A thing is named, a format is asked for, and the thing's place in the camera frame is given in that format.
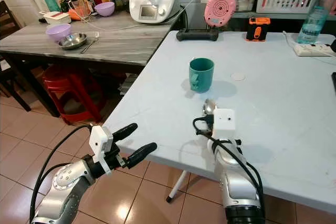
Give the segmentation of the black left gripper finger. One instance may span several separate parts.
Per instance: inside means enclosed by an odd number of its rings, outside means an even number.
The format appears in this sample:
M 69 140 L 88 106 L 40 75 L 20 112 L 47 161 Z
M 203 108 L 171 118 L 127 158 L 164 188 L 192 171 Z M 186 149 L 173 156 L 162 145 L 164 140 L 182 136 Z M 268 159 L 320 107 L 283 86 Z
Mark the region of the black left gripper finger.
M 138 125 L 136 123 L 130 123 L 130 125 L 127 125 L 120 130 L 117 130 L 115 133 L 112 134 L 112 140 L 113 142 L 119 142 L 120 140 L 124 140 L 128 136 L 130 136 L 134 131 L 136 131 L 138 128 Z
M 147 155 L 155 151 L 156 148 L 157 144 L 154 142 L 140 147 L 138 150 L 129 155 L 127 159 L 125 159 L 125 167 L 132 169 L 133 167 L 137 166 L 137 164 L 141 163 L 147 157 Z

